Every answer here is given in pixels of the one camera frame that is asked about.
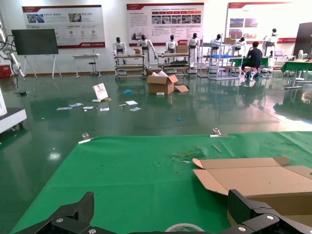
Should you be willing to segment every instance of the open cardboard box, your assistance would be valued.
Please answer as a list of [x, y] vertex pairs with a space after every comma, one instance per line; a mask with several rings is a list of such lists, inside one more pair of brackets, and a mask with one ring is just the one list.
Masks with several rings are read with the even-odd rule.
[[146, 83], [148, 84], [149, 93], [165, 93], [170, 94], [175, 89], [175, 83], [178, 82], [176, 76], [168, 76], [163, 71], [158, 74], [153, 72], [147, 77]]
[[[207, 190], [227, 195], [238, 190], [248, 199], [262, 201], [281, 215], [312, 227], [312, 169], [285, 166], [287, 157], [193, 159], [194, 172]], [[231, 225], [235, 225], [228, 214]]]

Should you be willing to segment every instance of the white sign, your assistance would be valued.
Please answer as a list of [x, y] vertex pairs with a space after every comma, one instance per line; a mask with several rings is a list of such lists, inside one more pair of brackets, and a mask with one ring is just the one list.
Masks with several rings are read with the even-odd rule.
[[291, 2], [230, 2], [226, 36], [245, 37], [247, 43], [262, 43], [276, 28], [278, 43], [295, 43], [299, 22], [296, 17], [289, 17], [295, 9]]
[[101, 5], [22, 8], [27, 29], [54, 28], [58, 48], [105, 47]]
[[127, 4], [128, 39], [136, 46], [142, 34], [153, 45], [165, 45], [170, 35], [179, 45], [197, 33], [202, 37], [204, 3]]

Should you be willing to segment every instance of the green floor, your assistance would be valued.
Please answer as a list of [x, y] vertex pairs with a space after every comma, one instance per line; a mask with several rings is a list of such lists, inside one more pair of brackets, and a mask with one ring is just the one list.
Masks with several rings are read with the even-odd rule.
[[[104, 82], [111, 102], [92, 103], [92, 85]], [[284, 91], [287, 80], [279, 78], [246, 84], [241, 81], [207, 81], [196, 77], [180, 80], [188, 93], [165, 97], [149, 95], [139, 78], [115, 83], [114, 76], [98, 81], [88, 76], [27, 78], [20, 87], [27, 97], [18, 97], [10, 81], [2, 80], [7, 107], [23, 107], [25, 129], [0, 135], [0, 230], [8, 233], [27, 210], [47, 180], [70, 153], [83, 133], [97, 136], [155, 136], [254, 131], [312, 131], [312, 87]], [[131, 89], [132, 94], [124, 91]], [[137, 112], [118, 105], [135, 100]], [[94, 106], [56, 111], [77, 102]], [[100, 112], [100, 107], [110, 107]]]

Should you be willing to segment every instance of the green table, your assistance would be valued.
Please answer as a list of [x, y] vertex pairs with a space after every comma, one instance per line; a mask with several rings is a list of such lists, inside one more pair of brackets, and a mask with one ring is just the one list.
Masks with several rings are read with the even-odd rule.
[[216, 233], [229, 226], [227, 198], [207, 191], [185, 160], [287, 156], [291, 165], [312, 167], [310, 142], [312, 132], [98, 137], [74, 148], [14, 232], [93, 191], [94, 226], [125, 234], [192, 223]]
[[[242, 59], [241, 58], [232, 58], [232, 59], [230, 59], [230, 62], [235, 62], [234, 66], [240, 67], [240, 65], [242, 63]], [[250, 58], [244, 58], [243, 59], [243, 63], [247, 63], [247, 62], [250, 62]], [[263, 57], [261, 59], [261, 65], [268, 67], [269, 66], [269, 57]]]
[[302, 70], [312, 70], [312, 62], [296, 62], [296, 61], [289, 61], [286, 62], [281, 71], [284, 73], [286, 71], [302, 71]]

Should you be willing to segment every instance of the black monitor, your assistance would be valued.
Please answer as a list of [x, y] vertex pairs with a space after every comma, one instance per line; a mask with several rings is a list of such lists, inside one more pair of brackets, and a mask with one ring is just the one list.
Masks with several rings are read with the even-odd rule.
[[54, 29], [12, 30], [18, 55], [55, 55], [59, 53]]

